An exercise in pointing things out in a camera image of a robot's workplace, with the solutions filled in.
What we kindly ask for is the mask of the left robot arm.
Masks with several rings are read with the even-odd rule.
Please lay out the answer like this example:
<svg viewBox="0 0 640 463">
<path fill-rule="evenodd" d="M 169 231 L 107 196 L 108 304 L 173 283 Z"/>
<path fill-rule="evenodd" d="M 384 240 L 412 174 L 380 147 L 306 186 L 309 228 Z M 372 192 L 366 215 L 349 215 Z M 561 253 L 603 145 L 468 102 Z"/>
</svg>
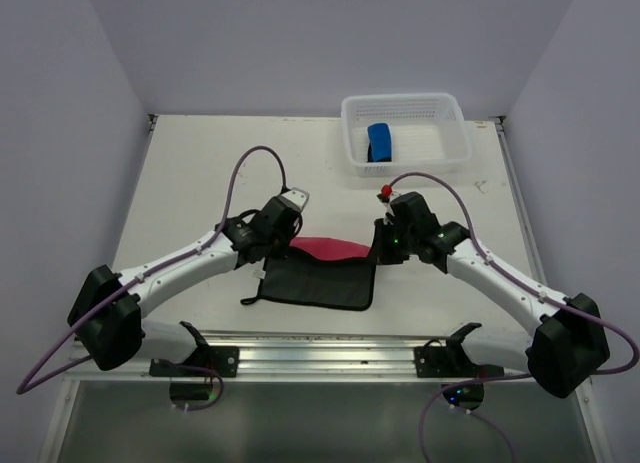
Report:
<svg viewBox="0 0 640 463">
<path fill-rule="evenodd" d="M 134 358 L 175 365 L 193 376 L 211 368 L 212 351 L 190 323 L 165 324 L 150 314 L 174 296 L 214 276 L 285 249 L 301 226 L 308 193 L 294 188 L 272 197 L 249 221 L 227 218 L 181 250 L 120 273 L 92 270 L 67 322 L 102 371 Z"/>
</svg>

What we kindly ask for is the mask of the red microfiber towel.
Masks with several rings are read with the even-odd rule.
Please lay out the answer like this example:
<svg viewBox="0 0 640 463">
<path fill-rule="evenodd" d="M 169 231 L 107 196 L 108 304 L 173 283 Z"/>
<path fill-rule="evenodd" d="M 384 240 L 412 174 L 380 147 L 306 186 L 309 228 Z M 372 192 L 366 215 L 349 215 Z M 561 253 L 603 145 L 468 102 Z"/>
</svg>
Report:
<svg viewBox="0 0 640 463">
<path fill-rule="evenodd" d="M 261 269 L 259 301 L 360 312 L 374 299 L 376 265 L 370 248 L 328 237 L 296 237 L 280 256 L 269 256 Z"/>
</svg>

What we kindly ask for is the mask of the blue microfiber towel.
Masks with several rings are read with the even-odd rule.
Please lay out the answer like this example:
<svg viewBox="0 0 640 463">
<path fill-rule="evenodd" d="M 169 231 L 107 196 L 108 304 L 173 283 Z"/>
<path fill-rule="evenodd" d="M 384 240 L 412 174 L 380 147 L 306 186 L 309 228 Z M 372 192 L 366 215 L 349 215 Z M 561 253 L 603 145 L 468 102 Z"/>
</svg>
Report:
<svg viewBox="0 0 640 463">
<path fill-rule="evenodd" d="M 374 123 L 367 127 L 367 161 L 386 163 L 392 161 L 392 137 L 386 123 Z"/>
</svg>

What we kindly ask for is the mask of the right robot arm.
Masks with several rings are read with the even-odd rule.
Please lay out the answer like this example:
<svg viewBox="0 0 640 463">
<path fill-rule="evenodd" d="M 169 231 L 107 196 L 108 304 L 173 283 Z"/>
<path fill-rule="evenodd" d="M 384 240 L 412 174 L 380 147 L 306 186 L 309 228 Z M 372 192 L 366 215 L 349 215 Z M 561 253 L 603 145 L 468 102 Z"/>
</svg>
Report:
<svg viewBox="0 0 640 463">
<path fill-rule="evenodd" d="M 441 224 L 417 192 L 404 195 L 385 185 L 377 195 L 385 215 L 374 222 L 369 257 L 379 265 L 415 256 L 479 291 L 508 313 L 532 338 L 524 361 L 508 366 L 526 371 L 547 393 L 565 398 L 610 357 L 597 304 L 580 293 L 569 298 L 477 250 L 468 228 Z"/>
</svg>

